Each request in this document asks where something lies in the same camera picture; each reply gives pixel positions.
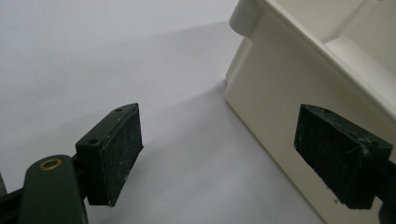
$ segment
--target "cream plastic box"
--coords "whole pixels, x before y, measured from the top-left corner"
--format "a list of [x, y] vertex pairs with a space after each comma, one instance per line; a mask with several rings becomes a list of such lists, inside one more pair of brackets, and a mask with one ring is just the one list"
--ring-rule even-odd
[[379, 223], [381, 202], [347, 209], [304, 162], [293, 148], [300, 104], [396, 146], [394, 22], [394, 0], [240, 0], [230, 19], [245, 38], [226, 99], [327, 223]]

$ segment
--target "white surface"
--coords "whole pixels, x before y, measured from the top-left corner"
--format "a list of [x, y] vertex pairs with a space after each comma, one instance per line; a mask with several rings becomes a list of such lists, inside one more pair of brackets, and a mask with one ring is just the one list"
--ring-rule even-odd
[[240, 0], [230, 19], [245, 38], [226, 98], [327, 223], [378, 223], [381, 202], [338, 203], [293, 147], [300, 105], [330, 109], [396, 146], [394, 9], [391, 0]]
[[223, 98], [236, 1], [0, 2], [0, 170], [73, 155], [113, 108], [140, 104], [140, 154], [90, 223], [321, 223]]

